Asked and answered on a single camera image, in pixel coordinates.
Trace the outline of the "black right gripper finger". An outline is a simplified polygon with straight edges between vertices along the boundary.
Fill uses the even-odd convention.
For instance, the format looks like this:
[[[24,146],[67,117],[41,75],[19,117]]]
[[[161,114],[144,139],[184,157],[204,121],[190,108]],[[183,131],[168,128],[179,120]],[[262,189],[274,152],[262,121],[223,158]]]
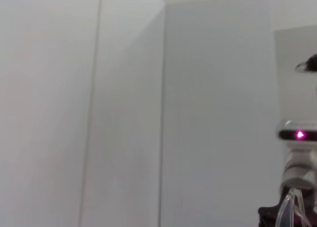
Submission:
[[[280,204],[272,207],[260,207],[258,209],[259,224],[258,227],[275,227]]]

